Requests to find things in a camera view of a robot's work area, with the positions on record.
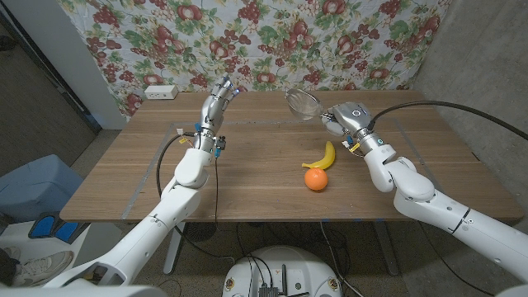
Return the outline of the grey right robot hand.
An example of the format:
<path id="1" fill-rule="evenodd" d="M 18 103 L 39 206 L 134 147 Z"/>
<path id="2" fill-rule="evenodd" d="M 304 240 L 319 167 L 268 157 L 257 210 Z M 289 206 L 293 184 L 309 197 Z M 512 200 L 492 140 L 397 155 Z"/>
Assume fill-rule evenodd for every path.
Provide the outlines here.
<path id="1" fill-rule="evenodd" d="M 345 102 L 332 106 L 320 118 L 326 130 L 334 136 L 349 134 L 363 138 L 372 133 L 368 128 L 372 115 L 362 103 Z"/>

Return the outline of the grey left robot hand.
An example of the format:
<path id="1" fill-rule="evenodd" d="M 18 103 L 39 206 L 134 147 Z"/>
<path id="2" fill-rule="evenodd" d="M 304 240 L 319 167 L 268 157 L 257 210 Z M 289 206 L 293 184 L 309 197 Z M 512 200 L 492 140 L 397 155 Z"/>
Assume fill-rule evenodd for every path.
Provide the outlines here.
<path id="1" fill-rule="evenodd" d="M 212 87 L 205 99 L 200 114 L 200 127 L 216 134 L 224 120 L 224 112 L 229 103 L 240 93 L 233 86 L 228 73 L 224 73 Z"/>

